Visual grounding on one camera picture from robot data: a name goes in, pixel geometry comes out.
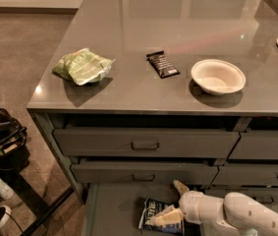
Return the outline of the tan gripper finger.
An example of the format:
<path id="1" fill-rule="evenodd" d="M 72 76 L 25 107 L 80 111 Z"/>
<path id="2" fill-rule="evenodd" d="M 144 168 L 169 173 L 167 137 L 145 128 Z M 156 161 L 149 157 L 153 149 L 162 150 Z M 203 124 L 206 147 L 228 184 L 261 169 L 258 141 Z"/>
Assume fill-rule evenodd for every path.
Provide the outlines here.
<path id="1" fill-rule="evenodd" d="M 161 212 L 155 214 L 150 219 L 150 223 L 154 226 L 165 226 L 180 223 L 183 219 L 184 216 L 179 208 L 168 206 Z"/>
<path id="2" fill-rule="evenodd" d="M 188 186 L 180 182 L 179 180 L 173 181 L 174 187 L 178 191 L 178 193 L 182 196 L 183 194 L 187 193 L 190 189 Z"/>

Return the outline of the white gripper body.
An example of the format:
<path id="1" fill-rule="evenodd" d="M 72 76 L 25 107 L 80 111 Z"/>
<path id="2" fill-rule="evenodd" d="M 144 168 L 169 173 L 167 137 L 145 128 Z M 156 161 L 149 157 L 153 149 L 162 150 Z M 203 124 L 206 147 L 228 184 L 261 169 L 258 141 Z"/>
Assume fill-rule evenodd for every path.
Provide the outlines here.
<path id="1" fill-rule="evenodd" d="M 224 225 L 224 200 L 189 191 L 179 199 L 179 209 L 187 222 L 195 224 Z"/>

